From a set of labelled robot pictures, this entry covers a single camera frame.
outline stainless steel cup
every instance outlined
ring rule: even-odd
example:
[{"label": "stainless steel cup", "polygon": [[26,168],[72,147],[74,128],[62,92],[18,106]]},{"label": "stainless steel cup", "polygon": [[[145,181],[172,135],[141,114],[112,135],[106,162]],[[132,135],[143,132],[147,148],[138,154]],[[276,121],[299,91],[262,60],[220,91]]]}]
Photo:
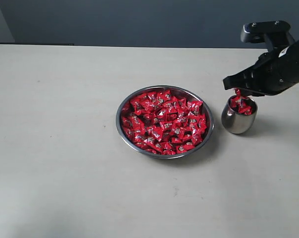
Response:
[{"label": "stainless steel cup", "polygon": [[240,114],[230,107],[230,100],[233,97],[235,96],[229,98],[226,103],[222,112],[221,121],[224,128],[226,128],[230,133],[242,134],[253,125],[257,113],[257,104],[252,99],[247,100],[247,104],[252,107],[252,114]]}]

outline white table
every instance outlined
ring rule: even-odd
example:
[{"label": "white table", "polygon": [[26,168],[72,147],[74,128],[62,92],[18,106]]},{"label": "white table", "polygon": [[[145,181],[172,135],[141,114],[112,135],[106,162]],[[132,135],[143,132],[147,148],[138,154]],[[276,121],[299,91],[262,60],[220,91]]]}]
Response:
[{"label": "white table", "polygon": [[[220,122],[222,79],[262,52],[0,45],[0,238],[299,238],[299,85],[255,98],[245,136]],[[213,111],[187,158],[148,158],[116,131],[122,100],[158,84]]]}]

